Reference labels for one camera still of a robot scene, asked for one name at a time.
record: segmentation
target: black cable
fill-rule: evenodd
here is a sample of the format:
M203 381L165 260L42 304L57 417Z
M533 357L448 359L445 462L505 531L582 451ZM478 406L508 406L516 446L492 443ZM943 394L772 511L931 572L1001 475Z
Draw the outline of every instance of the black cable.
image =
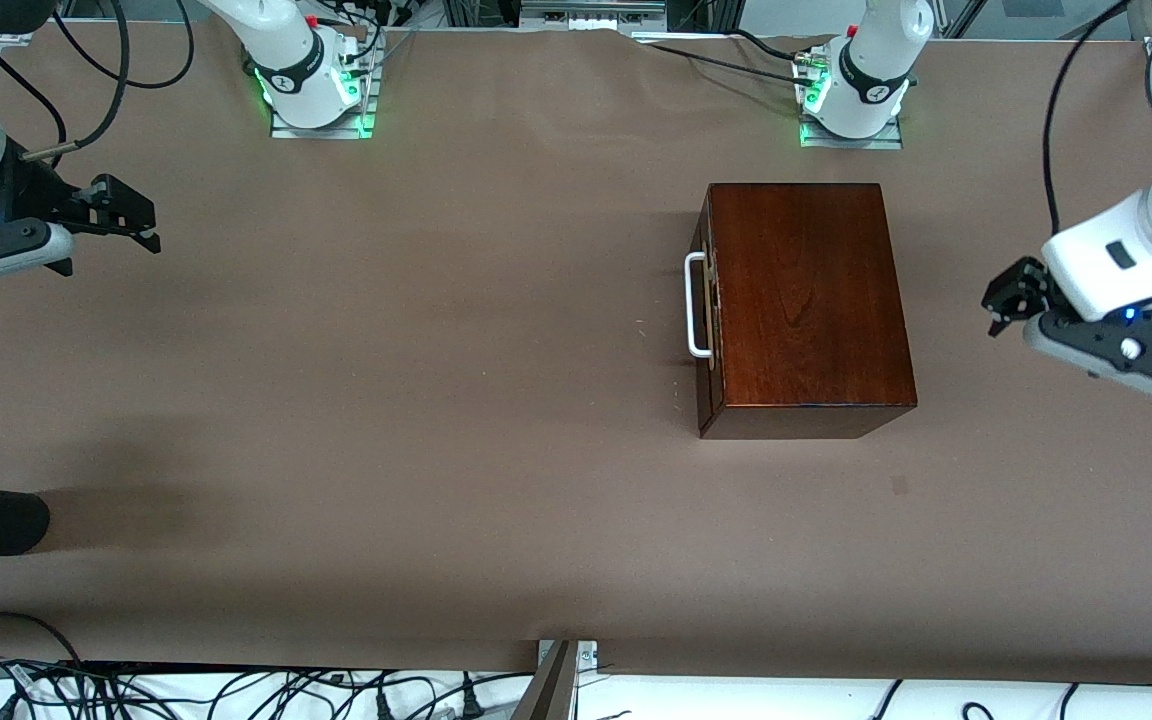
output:
M233 685L237 684L240 680L250 679L252 675L260 675L260 677L253 680L253 682L251 683L247 683L241 688L233 688ZM236 696L236 694L250 691L250 689L256 688L256 685L259 685L260 683L264 683L265 680L273 679L273 676L274 673L240 673L238 675L234 675L233 679L229 680L229 682L221 685L220 691L215 692L215 697L212 697L211 700L197 700L197 698L188 698L188 697L172 697L172 698L161 698L160 700L156 702L179 703L179 705L211 705L211 703L223 700L223 698ZM143 691L143 689L132 684L132 682L137 677L138 675L129 676L129 679L126 680L127 687L132 688L134 691L138 694L144 694L145 696L147 696L147 694ZM130 702L138 703L137 700L130 700Z
M882 695L882 705L878 706L878 712L874 712L869 720L882 720L882 715L887 715L887 706L892 704L892 697L896 696L896 688L900 688L900 684L904 682L904 680L896 680L888 685L887 694Z
M33 83L24 79L24 76L17 73L17 70L15 70L15 68L13 68L12 65L8 65L8 61L3 60L3 56L1 55L0 55L0 68L3 68L3 73L8 73L9 76L15 82L17 82L17 85L24 88L24 91L31 94L33 99L38 101L38 104L44 106L44 108L47 111L47 114L51 115L52 122L56 123L56 145L61 145L61 143L67 141L69 136L65 135L65 119L60 118L60 109L56 109L56 106L52 105L51 100L47 100L47 96L38 91L38 88L33 86ZM55 156L55 158L51 159L52 168L55 168L56 165L59 164L60 164L60 156Z
M781 53L781 51L776 50L776 47L772 47L771 45L765 44L765 41L763 41L763 39L760 37L756 36L753 32L744 31L744 29L740 29L740 28L732 29L730 31L727 31L727 35L735 35L737 37L744 37L745 40L752 41L753 45L755 45L755 47L758 47L758 50L761 50L763 53L767 53L768 55L772 55L773 58L778 58L778 59L781 59L781 60L788 60L788 61L791 61L791 62L795 60L795 58L794 58L794 55L791 53Z
M343 702L342 705L340 705L340 708L338 711L338 715L329 717L328 720L338 720L338 717L340 717L340 719L344 719L344 717L349 717L349 711L353 710L353 703L358 699L358 696L361 696L362 694L364 694L367 688L376 687L376 683L381 682L381 680L384 680L384 676L385 676L385 673L381 673L379 675L376 675L374 679L367 680L367 682L364 683L364 684L355 685L354 687L355 689L353 689L353 692L349 694L348 700Z
M385 683L376 685L376 720L394 720L394 711L389 710L389 700L385 698Z
M118 20L118 83L114 86L114 97L109 99L109 108L105 111L105 119L99 126L89 132L82 141L74 142L74 149L86 147L91 143L100 139L109 126L114 124L119 106L123 104L123 94L127 92L127 74L132 69L132 38L127 32L127 14L123 13L122 0L109 0L111 8L114 8L114 18Z
M1047 213L1052 221L1051 234L1060 233L1061 229L1060 209L1056 206L1056 187L1052 182L1052 120L1056 116L1056 99L1060 97L1061 88L1064 86L1064 77L1068 76L1069 68L1074 65L1074 56L1078 55L1083 45L1087 45L1087 40L1091 40L1097 29L1100 29L1108 20L1115 18L1130 1L1132 0L1119 0L1108 10L1097 15L1091 23L1087 23L1087 29L1084 29L1078 41L1069 50L1069 55L1064 55L1060 73L1056 73L1056 82L1052 85L1052 94L1047 100L1047 116L1043 120L1043 190L1047 192Z
M65 637L63 632L60 632L60 630L58 630L54 626L47 623L46 620L39 620L33 615L24 614L24 612L8 611L0 611L0 619L24 620L26 623L39 626L41 629L46 630L46 632L50 634L55 642L60 643L60 647L65 649L65 652L69 655L69 660L74 661L74 666L76 666L79 670L82 669L83 661L78 658L78 651L74 650L73 643L69 642L69 638Z
M338 706L335 706L334 702L331 702L329 698L326 698L320 694L310 691L310 687L313 683L314 679L305 679L305 683L301 684L300 687L287 685L288 689L287 697L283 697L283 700L279 702L278 707L274 707L273 714L270 714L270 720L282 720L285 712L287 712L287 707L291 705L293 700L296 700L297 696L301 696L302 694L304 694L308 697L317 698L317 700L328 703L328 707L332 708L332 715L335 715Z
M273 694L271 694L268 698L265 698L265 702L260 703L260 705L257 705L256 710L252 710L252 714L248 715L247 720L256 720L256 717L260 714L260 711L265 710L265 706L268 706L270 703L274 702L278 698L278 696L280 696L280 694L283 694L283 690L286 688L287 683L282 683L281 685L279 685L279 688ZM212 717L211 712L207 712L207 717L209 719Z
M247 685L247 687L244 687L242 689L243 689L243 691L245 691L247 689L250 689L250 688L252 688L256 684L264 683L265 680L273 679L274 675L275 675L274 673L266 674L264 676L264 679L257 680L256 683L252 683L251 685ZM207 708L207 720L214 719L214 717L217 714L217 706L220 705L221 698L227 697L227 696L225 696L225 694L227 694L229 691L229 688L233 687L234 683L237 683L240 679L243 679L243 675L237 675L235 679L230 679L228 683L225 683L223 685L220 687L220 692L215 694L214 698L211 698L211 703L210 703L211 707Z
M174 76L165 81L137 82L134 79L128 79L127 85L129 88L142 88L142 90L161 90L161 88L172 88L173 85L175 85L175 83L179 83L180 79L184 78L184 76L189 73L189 68L194 67L194 54L195 54L194 26L192 24L189 24L189 12L185 9L184 0L175 0L175 3L177 3L177 8L180 9L180 22L184 24L184 36L185 40L189 44L188 51L185 52L184 56L184 63L180 66L177 74L174 74ZM111 79L118 79L118 74L115 74L109 68L106 68L105 65L100 65L100 61L97 61L96 58L92 58L91 54L88 53L88 50L84 50L82 45L78 45L78 40L76 40L73 33L69 32L69 28L65 25L65 20L60 17L60 13L52 13L51 17L56 21L56 26L60 28L60 35L65 36L65 39L69 41L69 45L73 45L73 48L78 51L78 54L82 55L83 60L88 61L88 65L91 65L92 68L99 70L99 73L103 76L108 77Z
M486 712L479 705L479 696L473 691L473 685L470 684L470 673L468 670L463 670L461 674L461 691L465 694L461 720L477 720L479 717L484 717Z
M1074 691L1078 689L1078 683L1070 683L1068 691L1060 698L1060 720L1064 720L1064 711L1069 707L1069 698L1074 697Z
M963 706L963 711L961 711L963 720L972 720L973 710L979 710L986 717L986 720L993 720L993 712L990 712L990 708L980 705L979 702L969 702Z
M702 63L718 65L718 67L721 67L721 68L728 68L728 69L733 69L733 70L740 70L741 73L749 73L749 74L751 74L751 76L759 76L759 77L767 77L767 78L773 78L773 79L781 79L781 81L785 81L785 82L794 83L794 85L802 85L804 88L812 85L812 81L809 81L809 78L782 76L782 74L768 73L767 70L759 70L759 69L756 69L756 68L745 68L744 65L728 63L728 61L726 61L726 60L717 60L714 58L707 58L707 56L704 56L704 55L696 55L695 53L687 53L685 50L674 50L673 47L666 47L664 45L658 45L654 41L650 41L647 46L649 47L655 47L655 50L659 50L662 53L669 53L672 55L681 55L681 56L684 56L684 58L690 58L692 60L699 60L699 61L702 61Z
M344 61L347 63L351 63L353 61L357 60L358 58L362 58L362 56L366 55L367 53L371 53L372 50L376 50L376 43L380 41L380 32L384 32L385 28L381 26L381 24L379 22L376 22L374 18L370 18L370 17L367 17L367 15L362 15L362 18L364 18L369 23L371 23L371 29L369 29L369 31L367 31L367 35L370 36L367 38L367 46L364 47L364 50L357 51L357 53L355 53L353 55L346 55Z
M691 18L696 17L696 13L699 13L700 8L717 3L717 1L718 0L696 0L696 5L692 5L691 12L684 15L682 20L679 20L679 23L675 26L669 28L669 32L677 32L680 28L684 26L687 23L691 22Z
M438 707L438 703L447 700L447 698L454 696L454 694L461 692L462 689L465 689L467 687L471 687L472 688L475 685L480 685L480 684L484 684L484 683L494 683L498 680L530 679L530 676L532 676L532 675L535 675L535 673L505 673L502 675L488 675L485 679L470 680L470 683L468 683L467 685L461 685L461 687L458 687L456 689L452 689L452 691L448 691L448 692L445 692L445 694L440 694L440 696L435 696L433 700L426 702L425 705L422 705L422 706L417 707L416 711L412 712L411 715L407 717L407 720L416 720L416 717L419 717L420 712L425 712L426 710L433 711L434 707Z

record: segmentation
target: wire bundle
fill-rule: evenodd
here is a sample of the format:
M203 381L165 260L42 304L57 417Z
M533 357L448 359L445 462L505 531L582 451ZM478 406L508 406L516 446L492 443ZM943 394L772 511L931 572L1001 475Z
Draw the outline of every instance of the wire bundle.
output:
M74 38L73 33L69 32L69 28L65 25L65 20L60 17L60 14L52 13L52 18L55 20L61 35L63 35L65 39L73 45L74 50L78 51L82 59L86 61L88 65L96 68L96 70L99 70L100 74L104 74L104 76L115 81L114 94L109 99L109 107L105 111L105 118L101 118L100 123L97 124L96 129L92 129L91 132L88 132L86 136L83 136L78 141L68 141L67 129L65 129L65 119L61 118L60 111L56 109L56 106L52 104L45 94L38 91L36 86L31 85L31 83L29 83L29 81L26 81L26 78L24 78L17 69L13 68L12 65L8 65L8 61L3 60L3 56L0 56L0 67L3 68L3 71L8 73L14 81L17 81L21 88L24 88L29 94L35 97L35 99L47 111L47 114L51 114L52 122L55 122L56 124L56 145L35 152L26 152L26 154L23 156L24 159L51 159L51 167L55 168L56 165L60 164L60 156L65 152L86 147L88 145L91 145L91 143L99 141L100 137L108 131L109 127L114 124L114 118L118 118L119 108L122 108L123 94L127 92L128 88L145 88L145 90L160 90L160 88L169 88L175 85L175 83L179 83L180 79L184 78L184 76L189 73L189 68L194 67L194 28L189 24L189 13L185 9L183 0L177 0L177 8L180 9L180 18L184 23L185 38L188 39L189 45L188 52L185 54L184 63L180 67L179 71L175 73L174 76L160 82L138 82L128 77L132 69L132 47L131 37L129 37L128 31L127 14L123 13L123 5L120 0L109 0L109 6L114 9L114 20L118 23L119 53L116 71L104 67L104 65L100 65L99 61L91 56L91 54L88 54L88 51L84 50L82 45L78 45L76 38Z
M384 691L385 688L406 683L429 685L431 697L430 702L406 715L404 720L419 720L422 714L430 720L438 703L448 700L456 694L465 694L467 698L470 698L476 685L531 676L531 673L505 673L471 679L467 673L458 687L439 694L433 680L424 675L397 679L399 670L379 670L365 682L357 683L353 682L351 673L343 670L243 670L229 679L211 698L200 700L200 698L160 697L137 683L136 674L124 673L124 666L84 662L65 635L44 620L18 612L0 612L0 619L22 620L39 626L65 649L65 654L68 655L68 660L63 662L8 660L0 657L0 679L6 674L15 685L15 691L0 708L0 720L13 720L17 715L20 705L26 706L29 720L40 720L40 708L46 711L55 707L65 708L69 720L132 720L132 710L147 712L159 720L182 720L174 706L185 705L206 706L206 720L215 720L221 702L252 691L257 685L279 676L283 676L283 682L278 683L273 692L262 698L259 705L247 715L247 720L283 720L288 707L297 698L314 698L324 703L326 707L321 720L346 720L355 702L369 691L376 692L376 706L384 707L381 720L394 720L394 715L388 714L389 705L385 700ZM41 700L37 689L31 691L31 688L38 687L48 688L52 698ZM339 691L348 691L342 702L334 702L328 697L328 694L339 696Z

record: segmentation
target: white handle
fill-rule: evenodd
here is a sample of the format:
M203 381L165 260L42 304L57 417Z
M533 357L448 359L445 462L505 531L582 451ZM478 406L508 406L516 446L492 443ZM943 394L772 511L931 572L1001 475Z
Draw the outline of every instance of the white handle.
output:
M682 287L685 290L687 301L687 350L691 351L692 357L699 357L702 361L707 361L710 357L714 356L713 350L705 350L703 347L696 347L696 313L691 310L691 264L696 260L704 263L705 253L703 251L691 252L682 260Z

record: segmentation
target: table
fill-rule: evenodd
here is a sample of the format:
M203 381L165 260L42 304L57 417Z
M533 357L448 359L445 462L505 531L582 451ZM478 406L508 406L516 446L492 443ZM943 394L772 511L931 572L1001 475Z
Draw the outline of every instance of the table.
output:
M228 29L198 44L61 164L154 199L162 253L84 238L74 278L0 279L0 487L58 515L0 609L93 659L508 669L578 635L622 670L1152 680L1152 400L978 308L1046 238L1068 46L933 41L905 150L855 152L797 147L787 88L612 32L420 33L374 138L270 141ZM134 77L182 54L134 28ZM104 113L52 28L8 58L73 132ZM1143 65L1071 74L1070 221L1152 179ZM0 119L52 141L3 79ZM737 181L882 183L918 410L696 438L681 259Z

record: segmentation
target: wooden box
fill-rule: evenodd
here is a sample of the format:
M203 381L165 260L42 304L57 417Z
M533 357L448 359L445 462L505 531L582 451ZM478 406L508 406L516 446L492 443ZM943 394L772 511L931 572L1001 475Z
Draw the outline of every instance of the wooden box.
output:
M918 404L877 184L712 184L691 250L700 437L858 438Z

